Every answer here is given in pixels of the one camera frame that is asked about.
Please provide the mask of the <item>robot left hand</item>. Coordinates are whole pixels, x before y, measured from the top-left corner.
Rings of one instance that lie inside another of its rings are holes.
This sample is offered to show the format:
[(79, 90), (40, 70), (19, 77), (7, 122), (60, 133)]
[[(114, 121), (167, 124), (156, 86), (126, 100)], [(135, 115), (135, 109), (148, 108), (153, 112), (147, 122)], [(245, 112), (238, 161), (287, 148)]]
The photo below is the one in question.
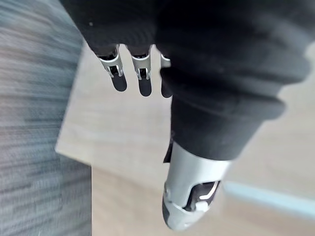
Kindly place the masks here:
[(315, 39), (312, 0), (63, 0), (62, 6), (112, 78), (126, 89), (118, 46), (126, 45), (143, 96), (155, 45), (171, 97), (169, 163), (162, 214), (182, 231), (209, 210), (220, 183), (248, 141), (278, 118), (280, 90), (303, 81)]

